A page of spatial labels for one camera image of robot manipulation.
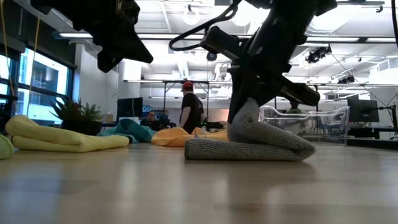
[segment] transparent bin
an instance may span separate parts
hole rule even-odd
[[[259,119],[311,142],[347,143],[349,106],[307,114],[283,114],[271,106],[262,106]]]

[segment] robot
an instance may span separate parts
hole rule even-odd
[[[203,47],[211,54],[223,54],[232,60],[229,73],[233,92],[228,123],[248,98],[264,105],[277,96],[289,101],[315,106],[320,100],[316,91],[303,83],[292,83],[283,73],[289,72],[289,60],[296,46],[304,44],[304,35],[314,16],[337,7],[336,0],[246,0],[257,8],[270,9],[267,19],[250,39],[239,39],[212,26],[232,19],[242,0],[233,0],[218,17],[181,34],[170,41],[174,51]],[[108,72],[123,58],[151,63],[152,55],[134,31],[139,6],[134,0],[31,0],[39,11],[47,14],[55,8],[73,22],[76,30],[84,29],[93,36],[93,42],[103,47],[98,54],[98,68]],[[200,30],[205,36],[199,44],[174,47]]]

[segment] black monitor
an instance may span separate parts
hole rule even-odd
[[[359,100],[359,95],[356,94],[356,95],[353,95],[353,96],[349,96],[349,97],[347,97],[347,100]]]
[[[142,97],[118,99],[118,121],[132,117],[142,117]]]
[[[349,121],[379,122],[379,110],[376,100],[347,100]]]

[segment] potted plant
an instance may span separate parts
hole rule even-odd
[[[75,131],[82,134],[97,135],[102,128],[101,112],[96,111],[96,105],[85,107],[73,102],[67,98],[63,98],[63,103],[59,101],[51,102],[51,106],[56,114],[54,116],[62,120],[61,128]]]

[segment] black cable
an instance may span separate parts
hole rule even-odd
[[[398,47],[398,26],[397,26],[397,12],[396,12],[396,0],[391,0],[391,14],[392,14],[392,25],[394,26],[394,37],[396,38],[396,44]]]
[[[236,12],[238,11],[238,4],[241,2],[242,0],[234,0],[233,3],[228,6],[227,9],[225,9],[225,11],[223,13],[221,13],[219,16],[210,19],[209,21],[205,22],[202,25],[199,25],[191,30],[186,31],[185,33],[179,35],[178,37],[172,39],[169,43],[169,47],[170,49],[174,50],[174,51],[184,51],[184,50],[192,50],[195,49],[197,47],[199,47],[199,44],[194,44],[188,47],[173,47],[173,44],[175,44],[176,42],[183,40],[184,38],[188,37],[189,35],[195,34],[199,31],[201,31],[202,29],[205,30],[205,32],[207,32],[207,30],[215,23],[217,22],[223,22],[223,21],[227,21],[232,19]]]
[[[339,60],[337,60],[337,58],[336,58],[333,54],[331,54],[331,56],[333,56],[333,57],[336,59],[336,61],[343,67],[343,69],[344,69],[348,74],[350,74],[350,72],[344,67],[344,65],[342,65],[342,64],[340,63]],[[355,77],[354,77],[354,80],[355,80],[356,82],[358,82],[359,84],[362,84],[362,83],[360,83]],[[370,95],[372,95],[373,97],[375,97],[375,99],[377,99],[378,101],[380,101],[381,104],[383,104],[385,107],[387,107],[387,105],[385,105],[381,100],[379,100],[379,98],[377,98],[375,95],[373,95],[373,93],[371,93],[365,86],[362,86],[362,87],[363,87],[366,91],[368,91]]]
[[[333,57],[336,59],[336,61],[341,65],[341,67],[343,67],[343,69],[344,69],[348,74],[350,74],[350,72],[344,67],[343,64],[340,63],[339,60],[337,60],[337,58],[336,58],[333,54],[331,54],[331,56],[333,56]],[[356,82],[358,82],[359,84],[362,84],[362,83],[360,83],[354,76],[353,76],[353,78],[354,78],[354,80],[355,80]],[[377,99],[381,104],[383,104],[383,106],[388,107],[388,106],[387,106],[386,104],[384,104],[379,98],[377,98],[373,93],[371,93],[365,86],[362,86],[362,87],[363,87],[366,91],[368,91],[370,95],[372,95],[375,99]],[[394,121],[392,120],[392,114],[391,114],[391,112],[389,111],[389,109],[387,109],[387,111],[388,111],[388,114],[390,115],[391,122],[394,123]]]
[[[394,94],[390,101],[388,101],[387,107],[390,106],[391,101],[397,96],[398,92]]]

